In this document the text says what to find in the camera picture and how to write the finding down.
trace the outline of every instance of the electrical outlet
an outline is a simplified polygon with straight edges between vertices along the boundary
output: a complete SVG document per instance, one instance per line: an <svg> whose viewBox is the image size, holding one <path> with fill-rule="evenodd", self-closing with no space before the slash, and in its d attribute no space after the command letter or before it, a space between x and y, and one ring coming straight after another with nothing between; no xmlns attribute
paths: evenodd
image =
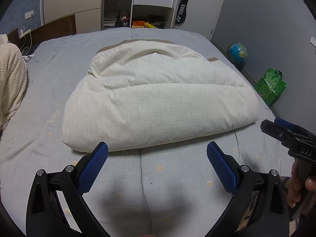
<svg viewBox="0 0 316 237"><path fill-rule="evenodd" d="M25 19L28 19L30 17L32 17L32 15L34 15L34 11L29 11L25 14Z"/></svg>
<svg viewBox="0 0 316 237"><path fill-rule="evenodd" d="M316 47L316 39L314 37L311 39L311 44Z"/></svg>

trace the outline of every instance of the gray bed sheet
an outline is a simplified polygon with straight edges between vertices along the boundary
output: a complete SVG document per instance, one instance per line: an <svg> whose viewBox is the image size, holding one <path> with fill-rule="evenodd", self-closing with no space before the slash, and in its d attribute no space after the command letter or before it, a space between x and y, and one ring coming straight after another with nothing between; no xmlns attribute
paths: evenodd
<svg viewBox="0 0 316 237"><path fill-rule="evenodd" d="M131 39L162 39L217 57L236 68L207 39L181 30L109 29L42 43L27 63L28 88L0 139L1 200L25 232L29 191L38 169L62 170L84 154L61 142L64 106L102 47ZM227 133L110 153L91 191L83 197L112 236L205 236L224 211L226 193L206 156L216 141L224 153L253 170L290 175L293 159L260 131L271 110L258 96L260 120ZM70 225L78 230L59 193Z"/></svg>

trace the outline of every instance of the blue gripper pad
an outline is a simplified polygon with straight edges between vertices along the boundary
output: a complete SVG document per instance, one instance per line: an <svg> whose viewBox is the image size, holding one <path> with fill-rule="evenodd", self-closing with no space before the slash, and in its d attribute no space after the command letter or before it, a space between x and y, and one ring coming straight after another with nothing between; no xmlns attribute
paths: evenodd
<svg viewBox="0 0 316 237"><path fill-rule="evenodd" d="M210 142L207 145L207 157L211 162L218 178L227 192L235 195L238 189L238 179L236 174L228 165L224 156L226 156L215 142Z"/></svg>
<svg viewBox="0 0 316 237"><path fill-rule="evenodd" d="M288 130L291 130L291 131L294 132L294 133L296 133L296 127L295 127L295 125L293 125L293 124L290 123L290 122L287 122L287 121L285 121L285 120L283 120L283 119L281 119L281 118L276 118L276 119L274 120L274 123L277 124L277 125L279 125L279 126L281 126L281 127L286 128L286 129L288 129Z"/></svg>
<svg viewBox="0 0 316 237"><path fill-rule="evenodd" d="M107 159L108 152L109 149L106 143L102 143L97 151L92 155L86 167L82 170L78 177L77 185L77 190L80 195L90 191L95 179L97 178Z"/></svg>

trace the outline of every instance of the beige knit blanket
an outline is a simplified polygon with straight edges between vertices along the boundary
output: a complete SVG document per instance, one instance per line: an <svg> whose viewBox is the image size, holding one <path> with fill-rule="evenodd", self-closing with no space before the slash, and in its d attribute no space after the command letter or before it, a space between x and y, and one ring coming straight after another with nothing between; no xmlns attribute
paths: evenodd
<svg viewBox="0 0 316 237"><path fill-rule="evenodd" d="M0 42L0 131L18 110L26 82L26 65L19 48Z"/></svg>

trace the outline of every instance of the metal screw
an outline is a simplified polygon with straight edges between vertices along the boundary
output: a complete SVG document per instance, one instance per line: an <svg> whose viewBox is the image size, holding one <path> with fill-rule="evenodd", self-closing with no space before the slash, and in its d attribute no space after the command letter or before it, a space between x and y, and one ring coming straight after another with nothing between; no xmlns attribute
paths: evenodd
<svg viewBox="0 0 316 237"><path fill-rule="evenodd" d="M271 170L271 174L272 174L273 176L278 176L279 173L278 173L276 170L272 169L272 170Z"/></svg>
<svg viewBox="0 0 316 237"><path fill-rule="evenodd" d="M241 170L242 170L243 172L248 172L248 171L249 171L249 167L246 166L246 165L242 165L242 166L241 166Z"/></svg>
<svg viewBox="0 0 316 237"><path fill-rule="evenodd" d="M41 176L43 173L44 173L44 170L43 170L43 169L40 169L40 170L37 171L36 174L39 175L39 176Z"/></svg>
<svg viewBox="0 0 316 237"><path fill-rule="evenodd" d="M74 166L68 165L68 166L66 167L66 172L71 172L72 170L74 170Z"/></svg>

